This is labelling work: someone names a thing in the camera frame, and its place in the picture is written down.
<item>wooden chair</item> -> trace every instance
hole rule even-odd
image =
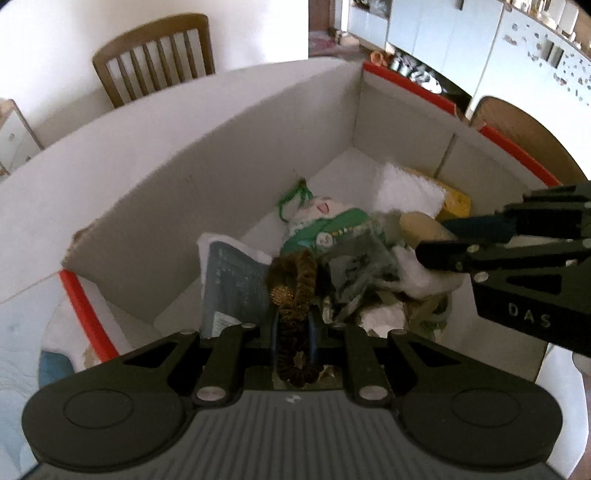
[[[162,88],[170,87],[176,83],[175,80],[177,78],[180,83],[196,79],[197,64],[195,62],[195,55],[189,38],[189,32],[193,30],[196,30],[199,33],[199,43],[201,46],[205,74],[214,74],[215,67],[213,65],[212,43],[209,36],[209,20],[207,15],[203,14],[182,14],[156,20],[120,35],[100,49],[93,57],[92,63],[101,83],[105,87],[107,95],[109,95],[109,98],[113,103],[113,106],[117,108],[122,106],[125,102],[119,93],[115,79],[109,69],[109,62],[112,60],[116,60],[123,84],[125,85],[130,100],[135,100],[139,96],[146,96],[153,91],[157,92]],[[183,39],[176,41],[174,38],[175,34],[181,33]],[[170,41],[174,64],[169,65],[167,61],[167,56],[163,47],[163,39],[165,38]],[[152,59],[150,50],[148,49],[148,45],[152,42],[155,42],[158,54],[157,59]],[[181,52],[183,50],[186,53],[189,71],[183,68],[183,62],[181,60]],[[125,67],[125,56],[131,58],[131,65],[135,73],[135,80],[137,81],[135,88]],[[164,77],[165,82],[162,83],[165,83],[165,85],[161,85],[161,82],[158,79],[159,73],[161,79],[162,76]]]
[[[491,127],[527,152],[563,184],[587,177],[562,143],[541,123],[515,105],[495,97],[483,97],[470,124],[485,134]]]

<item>green fabric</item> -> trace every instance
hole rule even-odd
[[[305,202],[314,198],[314,195],[312,195],[312,192],[308,188],[308,185],[306,185],[306,179],[300,179],[297,185],[289,192],[287,192],[283,196],[283,198],[279,200],[279,202],[277,203],[277,206],[279,207],[279,218],[284,223],[287,223],[288,220],[283,218],[283,207],[290,203],[298,195],[300,196],[300,208],[305,204]]]
[[[378,236],[383,236],[377,224],[367,213],[358,208],[352,208],[334,218],[315,220],[310,226],[298,231],[287,240],[281,248],[281,253],[285,255],[308,248],[315,254],[319,254],[327,250],[326,247],[317,244],[317,238],[321,233],[326,233],[332,237],[332,243],[328,246],[330,248],[330,246],[351,235],[358,235],[370,229],[375,231]]]

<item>drawer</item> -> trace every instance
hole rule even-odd
[[[8,165],[5,164],[5,167],[10,173],[12,173],[18,167],[22,167],[25,163],[31,160],[40,151],[41,149],[39,148],[39,145],[35,143],[33,136],[27,132],[25,138],[22,139],[21,144],[18,146],[17,151],[12,158],[12,162]]]
[[[384,48],[386,45],[386,33],[388,32],[388,20],[372,15],[357,7],[349,8],[349,33],[363,40]]]
[[[15,111],[8,116],[2,128],[0,128],[0,163],[8,171],[8,166],[12,164],[12,158],[17,152],[18,146],[28,134],[27,127],[21,122],[21,118]]]

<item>red tape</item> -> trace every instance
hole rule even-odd
[[[78,321],[98,359],[101,362],[107,362],[117,358],[119,356],[117,349],[97,318],[78,276],[68,270],[62,270],[60,271],[60,279]]]

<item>white wall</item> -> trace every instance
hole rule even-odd
[[[112,109],[92,56],[160,17],[209,16],[218,73],[308,57],[307,0],[12,0],[0,11],[0,98],[44,146]]]

